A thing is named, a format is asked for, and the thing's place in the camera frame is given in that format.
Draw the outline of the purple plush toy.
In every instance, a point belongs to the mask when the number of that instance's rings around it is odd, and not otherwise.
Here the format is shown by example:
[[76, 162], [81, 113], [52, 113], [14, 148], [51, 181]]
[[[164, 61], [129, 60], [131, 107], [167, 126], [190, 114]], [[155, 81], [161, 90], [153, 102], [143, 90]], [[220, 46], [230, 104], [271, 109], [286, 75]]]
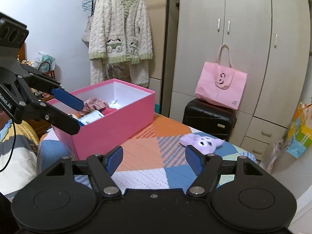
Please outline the purple plush toy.
[[212, 138], [209, 136], [200, 136], [197, 134], [186, 134], [183, 135], [179, 142], [182, 146], [187, 147], [188, 145], [193, 146], [195, 149], [200, 151], [203, 155], [213, 154], [218, 147], [221, 147], [225, 141], [219, 138]]

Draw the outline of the orange beauty sponge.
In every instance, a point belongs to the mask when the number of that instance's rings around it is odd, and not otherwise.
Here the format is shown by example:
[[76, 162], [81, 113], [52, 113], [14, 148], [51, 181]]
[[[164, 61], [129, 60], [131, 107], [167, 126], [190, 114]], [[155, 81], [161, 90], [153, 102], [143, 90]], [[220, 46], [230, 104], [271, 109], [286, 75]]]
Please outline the orange beauty sponge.
[[74, 113], [69, 113], [69, 116], [73, 117], [74, 119], [80, 119], [80, 116]]

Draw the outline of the pink floral cloth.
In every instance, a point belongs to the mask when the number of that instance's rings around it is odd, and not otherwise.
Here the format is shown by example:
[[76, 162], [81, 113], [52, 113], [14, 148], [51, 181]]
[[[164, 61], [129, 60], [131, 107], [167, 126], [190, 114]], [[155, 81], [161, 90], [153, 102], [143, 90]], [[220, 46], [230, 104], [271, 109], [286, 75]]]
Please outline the pink floral cloth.
[[84, 102], [83, 109], [79, 111], [81, 117], [91, 113], [93, 110], [102, 110], [108, 108], [109, 105], [107, 102], [102, 101], [98, 98], [89, 98]]

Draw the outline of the blue white tissue pack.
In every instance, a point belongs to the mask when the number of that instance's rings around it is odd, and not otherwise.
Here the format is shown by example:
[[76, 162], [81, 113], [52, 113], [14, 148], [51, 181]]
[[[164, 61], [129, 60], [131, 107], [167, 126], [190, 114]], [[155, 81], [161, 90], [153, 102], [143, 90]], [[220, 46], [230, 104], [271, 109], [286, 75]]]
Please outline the blue white tissue pack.
[[92, 112], [88, 113], [87, 115], [84, 115], [83, 117], [78, 119], [78, 123], [80, 126], [86, 126], [89, 125], [101, 118], [103, 118], [104, 115], [98, 111], [98, 110], [93, 110]]

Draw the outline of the magenta fluffy ball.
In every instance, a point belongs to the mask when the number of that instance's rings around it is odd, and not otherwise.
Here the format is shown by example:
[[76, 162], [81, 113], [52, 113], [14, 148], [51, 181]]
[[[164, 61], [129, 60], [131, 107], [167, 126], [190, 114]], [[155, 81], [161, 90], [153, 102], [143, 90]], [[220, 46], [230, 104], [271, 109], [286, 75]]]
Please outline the magenta fluffy ball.
[[104, 116], [106, 116], [106, 115], [108, 115], [108, 114], [110, 114], [110, 113], [113, 113], [113, 112], [115, 112], [115, 111], [117, 111], [116, 108], [110, 108], [110, 107], [106, 107], [106, 108], [100, 110], [100, 112], [101, 112]]

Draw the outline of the red woven basket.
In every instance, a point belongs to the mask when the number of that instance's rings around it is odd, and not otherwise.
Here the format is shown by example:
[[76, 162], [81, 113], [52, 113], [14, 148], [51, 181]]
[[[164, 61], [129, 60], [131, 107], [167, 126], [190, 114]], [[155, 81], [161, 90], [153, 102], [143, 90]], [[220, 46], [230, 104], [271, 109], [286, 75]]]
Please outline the red woven basket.
[[47, 75], [49, 78], [52, 78], [52, 79], [56, 78], [54, 70], [51, 69], [51, 65], [48, 61], [44, 61], [40, 63], [38, 70], [39, 72]]

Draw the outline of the patchwork knitted blanket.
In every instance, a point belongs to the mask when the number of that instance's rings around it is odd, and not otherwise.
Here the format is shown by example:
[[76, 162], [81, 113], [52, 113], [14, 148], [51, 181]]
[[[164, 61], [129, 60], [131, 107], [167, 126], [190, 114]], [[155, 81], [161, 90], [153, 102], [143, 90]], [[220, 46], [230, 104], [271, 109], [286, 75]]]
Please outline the patchwork knitted blanket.
[[[175, 188], [186, 192], [196, 178], [186, 161], [185, 147], [179, 143], [180, 137], [188, 133], [212, 137], [178, 121], [155, 115], [151, 125], [125, 141], [121, 145], [123, 161], [112, 176], [122, 193], [125, 189]], [[224, 160], [236, 160], [244, 155], [256, 162], [254, 155], [227, 142], [215, 153]], [[63, 156], [69, 156], [69, 152], [51, 129], [41, 137], [37, 173]]]

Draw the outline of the black suitcase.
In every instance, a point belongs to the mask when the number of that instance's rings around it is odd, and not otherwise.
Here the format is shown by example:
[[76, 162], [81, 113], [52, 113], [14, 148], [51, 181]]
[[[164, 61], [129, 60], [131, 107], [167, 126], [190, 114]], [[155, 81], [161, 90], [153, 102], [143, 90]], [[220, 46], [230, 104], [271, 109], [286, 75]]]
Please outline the black suitcase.
[[227, 142], [235, 127], [236, 121], [234, 110], [216, 106], [197, 98], [190, 101], [184, 109], [184, 125]]

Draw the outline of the pink cardboard storage box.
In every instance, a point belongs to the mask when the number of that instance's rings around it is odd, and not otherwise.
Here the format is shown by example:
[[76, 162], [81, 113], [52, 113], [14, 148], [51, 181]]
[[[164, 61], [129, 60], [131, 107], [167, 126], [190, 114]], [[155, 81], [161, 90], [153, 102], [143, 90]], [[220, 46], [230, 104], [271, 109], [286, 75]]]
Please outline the pink cardboard storage box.
[[105, 155], [153, 121], [155, 92], [147, 88], [111, 79], [75, 90], [72, 95], [82, 101], [98, 98], [114, 108], [114, 112], [82, 126], [76, 135], [52, 128], [77, 160], [85, 160], [93, 154]]

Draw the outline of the beige canvas bag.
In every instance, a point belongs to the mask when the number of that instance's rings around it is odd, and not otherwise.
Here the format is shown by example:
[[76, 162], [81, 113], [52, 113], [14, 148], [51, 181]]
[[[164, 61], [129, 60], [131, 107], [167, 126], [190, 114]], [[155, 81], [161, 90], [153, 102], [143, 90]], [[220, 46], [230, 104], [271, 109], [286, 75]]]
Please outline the beige canvas bag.
[[85, 45], [89, 45], [92, 23], [93, 23], [93, 16], [89, 16], [86, 28], [82, 34], [82, 41], [83, 43], [85, 43]]

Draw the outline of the pink tote bag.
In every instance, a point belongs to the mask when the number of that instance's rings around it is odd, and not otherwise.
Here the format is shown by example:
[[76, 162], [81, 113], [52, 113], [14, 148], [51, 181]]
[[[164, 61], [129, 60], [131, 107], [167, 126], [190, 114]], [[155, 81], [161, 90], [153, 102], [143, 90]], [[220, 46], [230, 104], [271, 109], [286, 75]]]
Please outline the pink tote bag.
[[195, 96], [214, 105], [238, 110], [247, 81], [247, 73], [236, 70], [231, 60], [228, 66], [221, 65], [224, 48], [228, 49], [229, 46], [226, 44], [221, 46], [214, 63], [204, 63]]

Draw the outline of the cream knitted cardigan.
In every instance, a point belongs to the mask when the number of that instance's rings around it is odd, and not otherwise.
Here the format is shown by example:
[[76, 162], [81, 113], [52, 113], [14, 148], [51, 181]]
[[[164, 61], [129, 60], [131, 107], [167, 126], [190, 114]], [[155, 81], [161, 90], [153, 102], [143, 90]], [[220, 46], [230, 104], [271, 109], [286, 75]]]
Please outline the cream knitted cardigan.
[[144, 0], [96, 0], [88, 53], [92, 85], [116, 78], [147, 88], [153, 46]]

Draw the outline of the colourful paper gift bag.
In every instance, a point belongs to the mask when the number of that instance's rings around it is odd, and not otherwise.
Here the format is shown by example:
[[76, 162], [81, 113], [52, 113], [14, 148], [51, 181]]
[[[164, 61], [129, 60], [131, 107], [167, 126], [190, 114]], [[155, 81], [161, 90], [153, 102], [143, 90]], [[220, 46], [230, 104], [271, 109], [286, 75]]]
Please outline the colourful paper gift bag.
[[287, 152], [299, 159], [311, 147], [311, 104], [299, 103], [287, 134]]

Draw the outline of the grey wooden wardrobe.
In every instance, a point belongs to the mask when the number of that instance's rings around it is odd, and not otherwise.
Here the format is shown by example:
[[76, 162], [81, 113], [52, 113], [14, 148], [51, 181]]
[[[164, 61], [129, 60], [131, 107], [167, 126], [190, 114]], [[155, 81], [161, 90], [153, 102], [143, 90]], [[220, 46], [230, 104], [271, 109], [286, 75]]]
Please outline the grey wooden wardrobe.
[[297, 108], [310, 50], [308, 0], [180, 0], [170, 117], [182, 121], [205, 62], [247, 74], [230, 142], [261, 160]]

